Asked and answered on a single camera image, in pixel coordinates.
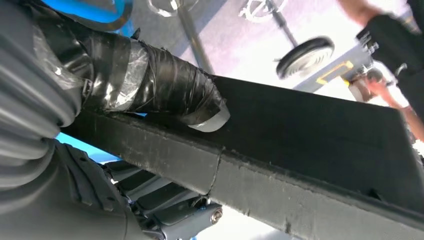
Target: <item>person's arm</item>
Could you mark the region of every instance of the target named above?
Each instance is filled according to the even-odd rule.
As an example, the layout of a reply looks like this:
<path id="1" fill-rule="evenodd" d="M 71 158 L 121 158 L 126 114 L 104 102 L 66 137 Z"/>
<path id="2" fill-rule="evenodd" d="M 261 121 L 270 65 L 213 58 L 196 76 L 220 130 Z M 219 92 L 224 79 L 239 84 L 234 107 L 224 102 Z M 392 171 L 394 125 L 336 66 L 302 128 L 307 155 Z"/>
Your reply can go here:
<path id="1" fill-rule="evenodd" d="M 398 101 L 389 92 L 384 80 L 380 82 L 375 80 L 366 80 L 366 85 L 370 92 L 374 93 L 375 95 L 379 95 L 390 107 L 399 110 L 408 123 L 409 128 L 415 138 L 424 143 L 424 124 L 415 114 L 412 107 L 403 107 L 400 103 L 398 103 Z"/>
<path id="2" fill-rule="evenodd" d="M 382 14 L 382 11 L 366 0 L 337 0 L 346 15 L 365 27 L 367 23 L 377 15 Z"/>

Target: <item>wheel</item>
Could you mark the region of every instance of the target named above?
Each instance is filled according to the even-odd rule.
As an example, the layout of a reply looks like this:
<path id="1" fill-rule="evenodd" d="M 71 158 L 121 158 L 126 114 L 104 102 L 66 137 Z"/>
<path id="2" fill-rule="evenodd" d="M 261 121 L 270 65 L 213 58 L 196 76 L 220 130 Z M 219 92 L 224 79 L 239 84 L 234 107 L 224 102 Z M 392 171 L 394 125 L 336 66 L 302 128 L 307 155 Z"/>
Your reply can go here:
<path id="1" fill-rule="evenodd" d="M 325 63 L 334 52 L 334 44 L 327 37 L 317 37 L 293 48 L 278 63 L 277 75 L 285 79 L 294 74 L 306 77 Z"/>

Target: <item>hand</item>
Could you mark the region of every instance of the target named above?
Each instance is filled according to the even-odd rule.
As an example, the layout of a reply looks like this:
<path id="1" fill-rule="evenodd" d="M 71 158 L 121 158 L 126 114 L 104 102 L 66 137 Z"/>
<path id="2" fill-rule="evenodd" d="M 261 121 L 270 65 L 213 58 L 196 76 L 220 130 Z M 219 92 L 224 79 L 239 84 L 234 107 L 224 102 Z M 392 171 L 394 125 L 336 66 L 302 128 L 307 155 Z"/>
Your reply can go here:
<path id="1" fill-rule="evenodd" d="M 390 96 L 389 89 L 386 86 L 386 80 L 383 78 L 378 81 L 375 78 L 365 78 L 365 84 L 368 90 L 377 96 L 381 96 L 382 98 Z"/>

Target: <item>bolt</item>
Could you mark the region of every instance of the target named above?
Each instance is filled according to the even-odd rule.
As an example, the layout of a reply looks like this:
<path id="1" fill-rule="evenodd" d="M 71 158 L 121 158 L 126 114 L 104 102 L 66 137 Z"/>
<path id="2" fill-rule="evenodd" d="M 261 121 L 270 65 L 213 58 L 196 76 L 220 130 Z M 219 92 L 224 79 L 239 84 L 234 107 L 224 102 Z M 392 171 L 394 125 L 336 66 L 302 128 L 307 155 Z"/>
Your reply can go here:
<path id="1" fill-rule="evenodd" d="M 210 222 L 212 223 L 212 225 L 217 224 L 217 222 L 220 220 L 220 218 L 222 218 L 223 216 L 223 209 L 222 208 L 218 208 L 216 209 L 212 216 L 210 217 Z"/>

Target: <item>concrete floor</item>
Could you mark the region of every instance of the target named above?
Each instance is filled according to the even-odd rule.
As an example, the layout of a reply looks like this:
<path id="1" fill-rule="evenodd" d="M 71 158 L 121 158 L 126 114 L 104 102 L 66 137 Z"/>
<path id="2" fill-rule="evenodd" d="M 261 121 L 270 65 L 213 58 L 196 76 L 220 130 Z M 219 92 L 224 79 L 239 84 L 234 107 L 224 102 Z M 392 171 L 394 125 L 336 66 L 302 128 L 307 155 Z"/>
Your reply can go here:
<path id="1" fill-rule="evenodd" d="M 152 0 L 166 6 L 168 0 Z M 335 44 L 332 59 L 357 45 L 360 27 L 342 12 L 336 0 L 285 0 L 281 11 L 298 42 L 315 36 L 328 36 Z M 258 5 L 260 0 L 253 0 Z M 373 0 L 380 8 L 400 14 L 405 0 Z M 177 17 L 153 13 L 147 0 L 134 1 L 133 22 L 141 28 L 141 39 L 164 47 L 183 59 L 196 63 Z M 253 23 L 240 17 L 245 0 L 199 0 L 190 11 L 200 38 L 217 75 L 284 88 L 293 88 L 305 79 L 277 78 L 275 60 L 292 49 L 285 35 L 271 19 Z"/>

